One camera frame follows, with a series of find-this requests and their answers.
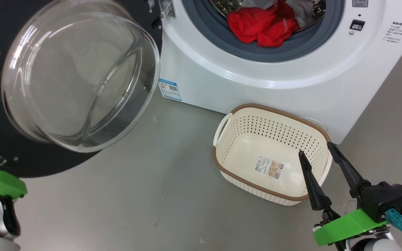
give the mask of white plastic basket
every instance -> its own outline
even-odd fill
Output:
[[[212,156],[232,184],[265,200],[295,205],[308,199],[299,151],[305,152],[322,185],[333,160],[328,141],[327,133],[316,124],[274,108],[247,104],[221,121]]]

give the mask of barcode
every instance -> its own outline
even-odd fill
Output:
[[[257,164],[255,164],[254,170],[258,171],[261,166],[261,159],[257,160]]]

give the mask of green mount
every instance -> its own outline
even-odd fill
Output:
[[[317,245],[323,246],[360,235],[384,224],[387,224],[387,221],[376,223],[362,209],[358,209],[323,225],[314,231],[313,235]]]
[[[15,176],[0,171],[0,195],[10,196],[13,200],[27,194],[26,184]]]

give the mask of gray floor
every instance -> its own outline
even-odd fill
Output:
[[[211,157],[222,117],[158,94],[114,146],[66,172],[25,180],[16,242],[24,251],[334,250],[316,246],[311,227],[321,213],[308,202],[280,206],[222,178]],[[402,59],[341,150],[373,183],[402,183]],[[350,197],[338,168],[323,189],[343,213]]]

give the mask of red clothing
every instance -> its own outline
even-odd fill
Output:
[[[232,32],[244,43],[257,40],[259,46],[278,47],[299,29],[294,11],[284,0],[270,9],[241,8],[228,15]]]

